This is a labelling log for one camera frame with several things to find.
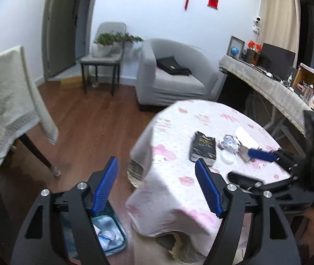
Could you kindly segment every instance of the chair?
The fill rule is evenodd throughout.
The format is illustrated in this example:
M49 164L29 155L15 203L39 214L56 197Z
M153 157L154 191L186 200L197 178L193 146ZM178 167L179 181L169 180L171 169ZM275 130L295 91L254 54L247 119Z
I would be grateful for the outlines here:
M174 56L190 76L172 76L157 68L156 59ZM217 101L226 75L197 49L172 40L152 39L142 45L136 95L140 110L146 105L168 106L175 101L202 99Z
M104 22L102 23L96 33L97 38L102 33L126 33L126 25L122 22ZM81 70L82 70L82 83L84 93L87 93L87 84L84 77L84 66L95 66L96 68L96 81L98 82L98 70L97 66L112 66L113 67L113 79L111 95L114 96L114 85L116 70L118 70L118 84L120 83L120 63L123 57L124 45L114 45L110 56L108 57L94 57L92 54L80 59Z

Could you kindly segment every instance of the chair leg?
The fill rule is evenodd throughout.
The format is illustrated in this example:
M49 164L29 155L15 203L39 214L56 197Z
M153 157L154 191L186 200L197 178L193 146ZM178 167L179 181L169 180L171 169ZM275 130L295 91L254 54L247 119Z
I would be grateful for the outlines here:
M96 67L96 82L98 83L98 69L97 69L97 66Z
M112 91L111 91L112 96L114 96L115 72L116 72L116 66L113 66L113 80L112 80Z
M86 85L86 80L84 79L84 65L81 65L81 72L82 72L83 91L86 94L87 93L87 85Z
M118 64L118 85L120 84L120 64Z
M29 149L29 151L34 154L36 158L38 158L45 166L49 168L51 173L54 176L60 176L61 171L58 170L55 166L53 166L49 160L45 158L45 156L37 149L37 147L34 145L34 143L30 140L30 138L27 136L27 134L24 134L18 138L24 146Z

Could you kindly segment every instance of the round table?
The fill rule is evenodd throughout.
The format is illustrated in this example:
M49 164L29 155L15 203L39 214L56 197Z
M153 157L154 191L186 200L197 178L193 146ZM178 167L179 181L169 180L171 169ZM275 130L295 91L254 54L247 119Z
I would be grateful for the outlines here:
M143 131L130 152L133 161L144 169L142 184L126 202L126 208L136 231L157 237L181 231L190 237L193 247L207 256L215 240L221 219L210 212L195 176L195 163L189 160L193 135L200 131L219 142L225 134L235 134L241 126L264 150L277 150L278 143L260 125L227 107L202 101L179 101L157 114ZM220 159L216 147L216 162L211 171L229 182L231 171L272 183L289 177L275 163L261 160L245 163L236 154L232 165ZM240 248L245 248L250 216L244 219Z

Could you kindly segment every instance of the white plant pot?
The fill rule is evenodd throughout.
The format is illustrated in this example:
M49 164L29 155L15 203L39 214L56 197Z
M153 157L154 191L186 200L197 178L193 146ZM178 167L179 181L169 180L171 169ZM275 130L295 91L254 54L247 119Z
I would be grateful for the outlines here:
M91 54L96 58L107 57L112 50L112 46L102 46L98 44L92 44Z

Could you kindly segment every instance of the beige curtain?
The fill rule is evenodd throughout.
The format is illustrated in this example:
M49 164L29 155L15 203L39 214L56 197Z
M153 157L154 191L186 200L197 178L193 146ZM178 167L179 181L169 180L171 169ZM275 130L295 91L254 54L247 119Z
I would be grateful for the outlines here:
M267 43L296 53L300 41L300 0L261 0L259 43Z

